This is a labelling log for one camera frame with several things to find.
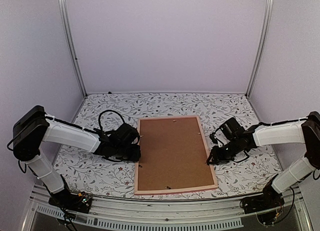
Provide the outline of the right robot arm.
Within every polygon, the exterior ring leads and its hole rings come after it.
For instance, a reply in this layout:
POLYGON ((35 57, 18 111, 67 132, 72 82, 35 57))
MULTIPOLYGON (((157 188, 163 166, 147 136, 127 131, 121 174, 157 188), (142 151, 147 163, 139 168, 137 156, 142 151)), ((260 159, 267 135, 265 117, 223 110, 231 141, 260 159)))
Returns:
POLYGON ((215 143, 208 158, 207 165, 220 165, 233 162, 240 152, 249 152, 260 147, 289 145, 300 146, 305 152, 286 169, 274 176, 263 188, 258 204, 262 209, 269 209, 278 201, 278 197, 291 186, 302 182, 315 170, 320 168, 320 114, 310 112, 307 116, 279 122, 260 122, 244 128, 231 117, 218 128, 227 139, 219 146, 215 134, 210 138, 215 143))

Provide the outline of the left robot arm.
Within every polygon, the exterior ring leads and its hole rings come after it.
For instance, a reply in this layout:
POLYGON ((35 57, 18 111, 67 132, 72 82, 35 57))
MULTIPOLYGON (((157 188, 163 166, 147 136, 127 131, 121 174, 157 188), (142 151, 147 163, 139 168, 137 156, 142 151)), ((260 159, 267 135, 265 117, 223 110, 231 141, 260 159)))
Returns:
POLYGON ((124 120, 117 129, 104 130, 101 121, 97 128, 89 129, 56 118, 43 106, 35 105, 13 125, 7 149, 33 171, 63 208, 70 208, 74 196, 43 148, 70 146, 115 163, 136 163, 141 158, 139 141, 138 130, 124 120))

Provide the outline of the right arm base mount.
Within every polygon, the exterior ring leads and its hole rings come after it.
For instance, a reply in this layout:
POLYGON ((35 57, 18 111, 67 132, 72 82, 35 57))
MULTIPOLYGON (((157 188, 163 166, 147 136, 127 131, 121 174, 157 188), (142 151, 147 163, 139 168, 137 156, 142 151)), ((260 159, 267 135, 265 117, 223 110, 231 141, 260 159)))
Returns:
POLYGON ((241 199, 240 208, 245 214, 265 211, 280 207, 285 204, 284 198, 279 193, 262 193, 256 196, 247 196, 241 199))

